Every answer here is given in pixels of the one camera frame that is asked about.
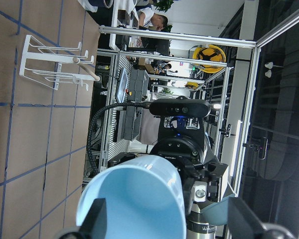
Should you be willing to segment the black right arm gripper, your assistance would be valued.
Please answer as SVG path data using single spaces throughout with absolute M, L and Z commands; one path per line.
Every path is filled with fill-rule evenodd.
M 220 163 L 212 153 L 203 125 L 186 128 L 183 119 L 143 124 L 141 136 L 149 133 L 157 138 L 149 155 L 168 160 L 179 172 L 186 214 L 196 204 L 201 211 L 211 204 L 219 206 L 229 195 L 228 165 Z

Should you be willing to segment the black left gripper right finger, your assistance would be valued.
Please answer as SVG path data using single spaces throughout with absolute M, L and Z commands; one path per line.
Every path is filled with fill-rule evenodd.
M 294 239 L 295 236 L 278 224 L 263 223 L 241 198 L 230 198 L 228 229 L 234 239 Z

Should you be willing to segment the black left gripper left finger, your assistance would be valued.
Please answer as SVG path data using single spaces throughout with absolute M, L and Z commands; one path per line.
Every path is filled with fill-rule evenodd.
M 104 239 L 107 233 L 106 199 L 95 199 L 81 226 L 62 229 L 57 239 Z

